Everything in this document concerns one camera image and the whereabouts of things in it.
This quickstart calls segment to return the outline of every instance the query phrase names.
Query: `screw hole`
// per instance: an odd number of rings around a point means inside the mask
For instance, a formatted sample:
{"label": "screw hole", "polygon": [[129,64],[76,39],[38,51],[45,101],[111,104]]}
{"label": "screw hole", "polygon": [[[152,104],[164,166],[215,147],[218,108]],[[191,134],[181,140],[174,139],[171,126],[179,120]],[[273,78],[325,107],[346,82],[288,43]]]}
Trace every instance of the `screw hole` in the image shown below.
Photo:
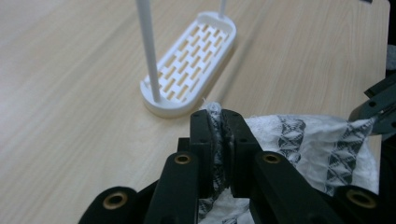
{"label": "screw hole", "polygon": [[376,106],[376,102],[374,102],[374,101],[370,102],[370,103],[369,103],[369,106],[370,106],[370,107],[375,107],[375,106]]}
{"label": "screw hole", "polygon": [[191,157],[188,155],[178,155],[175,157],[175,163],[177,164],[187,164],[191,161]]}
{"label": "screw hole", "polygon": [[107,210],[114,210],[123,207],[128,201],[128,196],[125,192],[117,191],[109,194],[103,201],[103,207]]}
{"label": "screw hole", "polygon": [[370,195],[360,190],[350,189],[346,192],[346,197],[354,204],[364,208],[375,208],[376,201]]}
{"label": "screw hole", "polygon": [[279,163],[280,158],[277,155],[270,154],[262,156],[262,159],[268,163]]}

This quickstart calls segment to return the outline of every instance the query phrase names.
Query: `white vertical rod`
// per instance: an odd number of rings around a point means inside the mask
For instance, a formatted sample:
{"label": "white vertical rod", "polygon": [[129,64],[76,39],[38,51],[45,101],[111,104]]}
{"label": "white vertical rod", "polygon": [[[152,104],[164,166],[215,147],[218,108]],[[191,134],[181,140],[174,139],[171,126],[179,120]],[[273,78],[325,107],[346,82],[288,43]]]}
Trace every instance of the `white vertical rod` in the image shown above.
{"label": "white vertical rod", "polygon": [[154,102],[161,101],[160,85],[158,83],[157,60],[155,58],[154,37],[152,32],[151,13],[149,0],[136,0],[137,12],[139,14],[140,29],[142,31],[143,44],[148,64],[148,76]]}
{"label": "white vertical rod", "polygon": [[221,19],[223,19],[223,17],[224,17],[225,1],[226,1],[226,0],[221,0],[221,1],[220,1],[219,18],[221,18]]}

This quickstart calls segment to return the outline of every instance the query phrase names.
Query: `patterned cloth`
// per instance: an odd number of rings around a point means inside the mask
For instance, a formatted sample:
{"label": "patterned cloth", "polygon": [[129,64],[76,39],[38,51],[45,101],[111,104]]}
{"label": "patterned cloth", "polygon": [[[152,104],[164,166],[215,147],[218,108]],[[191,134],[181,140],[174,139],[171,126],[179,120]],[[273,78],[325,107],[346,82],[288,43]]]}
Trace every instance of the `patterned cloth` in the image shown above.
{"label": "patterned cloth", "polygon": [[[215,127],[220,127],[221,106],[205,107]],[[335,188],[355,185],[378,193],[378,171],[367,137],[373,119],[349,122],[330,116],[273,115],[246,119],[265,151],[285,156],[315,189],[333,195]],[[200,223],[254,223],[248,199],[234,199],[224,189],[219,133],[215,157],[215,195],[200,200]]]}

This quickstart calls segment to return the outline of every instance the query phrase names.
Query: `wood grain surface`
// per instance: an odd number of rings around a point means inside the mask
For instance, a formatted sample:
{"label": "wood grain surface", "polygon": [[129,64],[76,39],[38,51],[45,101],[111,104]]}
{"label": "wood grain surface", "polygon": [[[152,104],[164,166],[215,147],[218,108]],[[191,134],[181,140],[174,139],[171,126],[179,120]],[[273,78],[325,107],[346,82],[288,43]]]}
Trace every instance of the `wood grain surface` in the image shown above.
{"label": "wood grain surface", "polygon": [[[152,0],[157,58],[218,7]],[[386,0],[230,0],[226,15],[236,42],[203,98],[246,118],[347,119],[384,77]],[[158,179],[190,119],[147,111],[146,73],[133,0],[0,1],[1,223],[77,223],[103,190]]]}

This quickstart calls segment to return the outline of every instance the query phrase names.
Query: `towel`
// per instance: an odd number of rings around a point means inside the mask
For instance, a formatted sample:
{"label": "towel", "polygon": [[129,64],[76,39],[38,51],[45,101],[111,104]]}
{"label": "towel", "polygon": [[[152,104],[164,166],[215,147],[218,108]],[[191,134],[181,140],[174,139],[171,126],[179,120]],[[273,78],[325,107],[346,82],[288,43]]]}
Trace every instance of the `towel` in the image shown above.
{"label": "towel", "polygon": [[[199,223],[254,223],[249,199],[235,199],[224,186],[221,106],[204,106],[217,135],[214,189],[199,200]],[[374,119],[347,121],[324,115],[271,115],[245,119],[262,150],[282,154],[312,188],[333,196],[337,187],[355,185],[378,193],[379,174],[368,145]]]}

